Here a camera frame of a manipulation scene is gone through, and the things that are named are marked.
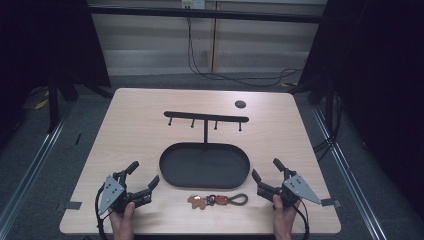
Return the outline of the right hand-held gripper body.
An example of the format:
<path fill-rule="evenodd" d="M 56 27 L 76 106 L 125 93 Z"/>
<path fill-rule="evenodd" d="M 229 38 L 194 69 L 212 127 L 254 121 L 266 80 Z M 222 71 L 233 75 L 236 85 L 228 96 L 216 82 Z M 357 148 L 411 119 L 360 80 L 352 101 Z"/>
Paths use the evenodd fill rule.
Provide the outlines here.
<path fill-rule="evenodd" d="M 293 206 L 298 200 L 306 199 L 318 205 L 321 200 L 317 194 L 312 190 L 308 183 L 296 171 L 286 169 L 283 171 L 284 181 L 280 187 L 272 187 L 266 183 L 264 188 L 257 186 L 257 195 L 273 201 L 273 196 L 277 195 L 281 198 L 284 206 Z"/>

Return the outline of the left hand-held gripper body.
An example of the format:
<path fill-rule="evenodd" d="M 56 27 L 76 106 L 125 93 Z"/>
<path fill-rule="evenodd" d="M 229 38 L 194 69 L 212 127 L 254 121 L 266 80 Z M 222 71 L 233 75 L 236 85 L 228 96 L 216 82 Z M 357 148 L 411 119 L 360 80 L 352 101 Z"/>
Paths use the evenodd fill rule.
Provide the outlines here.
<path fill-rule="evenodd" d="M 130 202 L 133 202 L 136 208 L 151 202 L 153 182 L 150 182 L 145 190 L 131 193 L 127 191 L 126 177 L 128 175 L 128 171 L 121 171 L 106 177 L 100 190 L 101 199 L 97 206 L 98 215 L 103 215 L 108 209 L 116 213 L 123 213 Z"/>

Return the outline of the keychain with brown bear charm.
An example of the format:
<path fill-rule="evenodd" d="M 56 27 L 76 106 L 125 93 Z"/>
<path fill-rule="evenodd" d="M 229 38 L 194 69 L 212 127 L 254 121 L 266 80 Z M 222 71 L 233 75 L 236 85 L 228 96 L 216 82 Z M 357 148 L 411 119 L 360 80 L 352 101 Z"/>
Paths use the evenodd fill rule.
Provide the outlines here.
<path fill-rule="evenodd" d="M 191 204 L 193 209 L 205 210 L 207 206 L 226 206 L 226 205 L 235 205 L 235 206 L 244 206 L 248 202 L 249 198 L 246 194 L 240 193 L 234 196 L 224 196 L 224 195 L 191 195 L 187 202 Z"/>

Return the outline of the black key rack with tray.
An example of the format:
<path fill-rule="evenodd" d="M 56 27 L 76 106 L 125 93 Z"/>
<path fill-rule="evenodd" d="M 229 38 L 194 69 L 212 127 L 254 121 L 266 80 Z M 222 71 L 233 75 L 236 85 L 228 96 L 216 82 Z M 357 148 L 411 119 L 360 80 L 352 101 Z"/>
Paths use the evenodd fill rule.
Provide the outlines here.
<path fill-rule="evenodd" d="M 193 124 L 202 120 L 204 126 L 202 142 L 175 143 L 162 153 L 159 168 L 167 183 L 181 188 L 234 189 L 245 182 L 250 172 L 247 154 L 232 144 L 209 142 L 208 131 L 210 121 L 215 123 L 214 129 L 219 122 L 231 122 L 242 130 L 248 117 L 175 111 L 165 111 L 164 115 L 169 118 L 168 125 L 180 118 L 190 119 Z"/>

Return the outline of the person's left hand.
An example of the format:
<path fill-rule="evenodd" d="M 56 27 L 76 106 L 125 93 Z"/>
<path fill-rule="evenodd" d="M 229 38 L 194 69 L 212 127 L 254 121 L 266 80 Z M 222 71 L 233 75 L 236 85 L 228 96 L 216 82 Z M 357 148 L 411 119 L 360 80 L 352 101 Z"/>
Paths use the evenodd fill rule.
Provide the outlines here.
<path fill-rule="evenodd" d="M 112 209 L 109 210 L 109 219 L 112 226 L 114 240 L 134 240 L 134 212 L 134 202 L 127 204 L 123 214 L 118 214 Z"/>

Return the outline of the person's right hand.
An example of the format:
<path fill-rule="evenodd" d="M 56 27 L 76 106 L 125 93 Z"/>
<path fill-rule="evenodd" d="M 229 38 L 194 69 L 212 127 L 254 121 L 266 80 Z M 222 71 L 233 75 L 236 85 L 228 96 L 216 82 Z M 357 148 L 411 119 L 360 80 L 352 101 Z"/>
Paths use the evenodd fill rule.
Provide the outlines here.
<path fill-rule="evenodd" d="M 295 210 L 300 202 L 297 201 L 291 207 L 285 207 L 281 198 L 277 195 L 273 196 L 275 206 L 273 217 L 273 233 L 276 240 L 292 240 L 292 228 L 297 214 Z"/>

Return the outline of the black metal stand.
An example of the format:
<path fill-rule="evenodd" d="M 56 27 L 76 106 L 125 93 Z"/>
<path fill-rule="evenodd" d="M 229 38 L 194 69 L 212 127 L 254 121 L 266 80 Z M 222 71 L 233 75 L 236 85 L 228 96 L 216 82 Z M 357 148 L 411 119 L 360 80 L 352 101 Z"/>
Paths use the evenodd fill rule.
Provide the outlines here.
<path fill-rule="evenodd" d="M 58 88 L 57 81 L 54 74 L 51 74 L 48 82 L 48 92 L 49 92 L 49 129 L 48 132 L 52 133 L 54 129 L 59 124 L 60 112 L 59 112 L 59 103 L 58 103 Z"/>
<path fill-rule="evenodd" d="M 317 87 L 312 90 L 308 100 L 313 105 L 318 105 L 322 100 L 325 100 L 323 123 L 327 134 L 323 142 L 313 147 L 315 153 L 322 152 L 322 155 L 318 158 L 318 161 L 321 161 L 336 143 L 338 130 L 340 128 L 342 105 L 337 93 L 334 91 L 334 83 L 332 80 L 327 80 L 318 84 Z"/>

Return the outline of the black curtain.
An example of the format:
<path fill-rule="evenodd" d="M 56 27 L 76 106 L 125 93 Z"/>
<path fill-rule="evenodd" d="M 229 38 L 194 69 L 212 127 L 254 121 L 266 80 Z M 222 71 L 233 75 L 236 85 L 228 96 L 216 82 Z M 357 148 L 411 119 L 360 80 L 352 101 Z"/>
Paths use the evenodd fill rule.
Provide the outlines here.
<path fill-rule="evenodd" d="M 76 84 L 110 85 L 87 0 L 0 0 L 0 144 L 30 91 L 50 83 L 66 100 Z"/>
<path fill-rule="evenodd" d="M 424 219 L 424 0 L 327 0 L 299 87 L 335 91 Z"/>

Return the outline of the metal floor rail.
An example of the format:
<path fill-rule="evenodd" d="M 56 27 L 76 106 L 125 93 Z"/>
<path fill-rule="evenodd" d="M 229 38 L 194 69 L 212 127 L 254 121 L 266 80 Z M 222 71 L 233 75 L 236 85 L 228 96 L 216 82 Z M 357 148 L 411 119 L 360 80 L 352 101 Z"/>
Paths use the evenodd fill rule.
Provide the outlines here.
<path fill-rule="evenodd" d="M 371 205 L 366 199 L 353 171 L 350 167 L 341 147 L 335 139 L 330 139 L 330 131 L 325 125 L 325 117 L 322 111 L 316 107 L 313 108 L 315 118 L 318 122 L 320 130 L 325 137 L 325 141 L 331 150 L 331 154 L 337 163 L 344 181 L 350 191 L 355 205 L 372 237 L 373 240 L 388 240 L 387 236 L 376 217 Z"/>
<path fill-rule="evenodd" d="M 5 239 L 8 231 L 11 229 L 19 211 L 21 210 L 36 178 L 38 177 L 46 159 L 54 148 L 57 139 L 61 135 L 65 121 L 68 119 L 71 108 L 67 108 L 60 117 L 59 122 L 53 130 L 46 135 L 44 141 L 34 156 L 31 165 L 26 171 L 23 179 L 20 181 L 17 189 L 11 199 L 6 204 L 4 210 L 0 213 L 0 238 Z"/>

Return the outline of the white wall socket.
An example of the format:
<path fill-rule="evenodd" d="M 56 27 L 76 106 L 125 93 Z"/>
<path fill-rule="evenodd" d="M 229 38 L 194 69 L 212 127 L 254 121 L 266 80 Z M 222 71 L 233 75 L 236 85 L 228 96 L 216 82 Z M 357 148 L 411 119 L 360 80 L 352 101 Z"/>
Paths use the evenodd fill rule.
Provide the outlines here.
<path fill-rule="evenodd" d="M 205 0 L 181 0 L 183 9 L 205 9 Z"/>

